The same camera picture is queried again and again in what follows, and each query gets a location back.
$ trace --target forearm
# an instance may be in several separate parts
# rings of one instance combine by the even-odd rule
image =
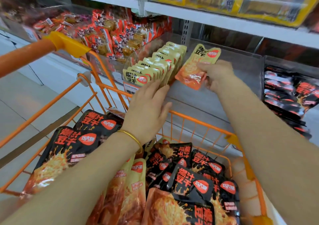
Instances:
[[[319,148],[285,124],[239,78],[220,81],[217,95],[255,175],[286,223],[315,224]]]
[[[138,144],[123,133],[112,134],[106,142],[74,167],[64,171],[49,187],[35,195],[5,224],[85,224],[109,181]]]

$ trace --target brand logo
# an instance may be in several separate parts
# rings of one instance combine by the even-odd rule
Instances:
[[[180,161],[178,162],[180,165],[186,167],[186,160],[184,160],[183,158],[180,159]]]
[[[102,120],[101,124],[104,126],[104,128],[111,130],[115,127],[116,122],[114,120],[108,119],[108,120]]]
[[[218,50],[213,50],[213,51],[210,51],[207,55],[211,58],[214,58],[217,56],[218,52],[219,52]]]
[[[132,171],[138,172],[138,173],[142,173],[143,171],[143,162],[142,161],[138,161],[135,164],[132,165]]]
[[[205,194],[208,191],[208,183],[203,180],[197,180],[193,182],[194,186],[197,188],[198,191]]]
[[[161,171],[163,171],[163,170],[166,169],[167,166],[168,166],[168,163],[160,163],[160,164],[159,164],[159,169],[160,169]]]
[[[220,185],[225,191],[228,191],[231,194],[236,194],[235,184],[231,181],[225,181]]]
[[[217,174],[221,172],[221,166],[219,164],[216,164],[216,163],[208,163],[208,164],[213,169],[213,171],[215,171]]]
[[[142,83],[142,84],[146,84],[147,83],[147,77],[145,77],[145,76],[140,76],[140,77],[138,77],[138,79],[137,79],[140,83]]]
[[[171,178],[172,173],[170,172],[165,172],[164,175],[162,175],[162,178],[165,182],[168,182],[168,180]]]
[[[95,139],[96,139],[96,134],[89,133],[89,134],[84,134],[84,135],[82,135],[82,136],[79,138],[79,141],[80,141],[82,144],[91,145],[91,144],[94,143]]]
[[[170,144],[170,142],[166,139],[163,139],[163,144]]]

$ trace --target person's right hand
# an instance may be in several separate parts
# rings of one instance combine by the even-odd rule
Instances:
[[[217,92],[222,80],[234,76],[232,64],[223,60],[218,60],[215,64],[198,63],[197,67],[207,73],[205,86],[213,92]]]

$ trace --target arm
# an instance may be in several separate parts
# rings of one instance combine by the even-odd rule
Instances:
[[[266,195],[288,225],[318,223],[319,148],[267,108],[231,64],[198,66],[238,136]]]
[[[132,98],[122,129],[141,144],[155,137],[163,126],[172,103],[162,104],[168,86],[158,91],[160,82],[150,82]],[[95,203],[123,163],[139,150],[127,134],[114,133],[94,152],[55,182],[35,195],[2,225],[85,224]]]

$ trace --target person's left hand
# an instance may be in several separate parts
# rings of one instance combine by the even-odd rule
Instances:
[[[133,134],[142,145],[155,137],[172,106],[171,102],[162,106],[169,85],[158,89],[159,86],[160,80],[150,81],[133,95],[121,128]]]

